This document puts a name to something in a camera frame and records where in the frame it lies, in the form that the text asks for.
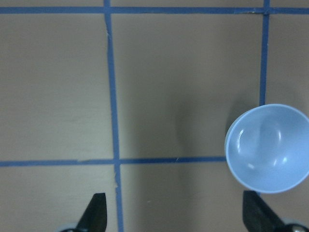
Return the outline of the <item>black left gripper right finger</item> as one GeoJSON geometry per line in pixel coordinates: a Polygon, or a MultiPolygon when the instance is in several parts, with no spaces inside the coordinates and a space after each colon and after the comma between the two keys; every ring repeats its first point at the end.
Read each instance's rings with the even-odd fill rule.
{"type": "Polygon", "coordinates": [[[242,220],[249,232],[281,232],[285,227],[279,216],[251,190],[243,192],[242,220]]]}

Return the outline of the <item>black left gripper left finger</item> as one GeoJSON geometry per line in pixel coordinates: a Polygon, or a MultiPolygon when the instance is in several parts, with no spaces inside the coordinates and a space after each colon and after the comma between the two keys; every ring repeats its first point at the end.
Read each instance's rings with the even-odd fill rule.
{"type": "Polygon", "coordinates": [[[78,232],[104,232],[107,228],[107,203],[105,193],[95,193],[80,218],[78,232]]]}

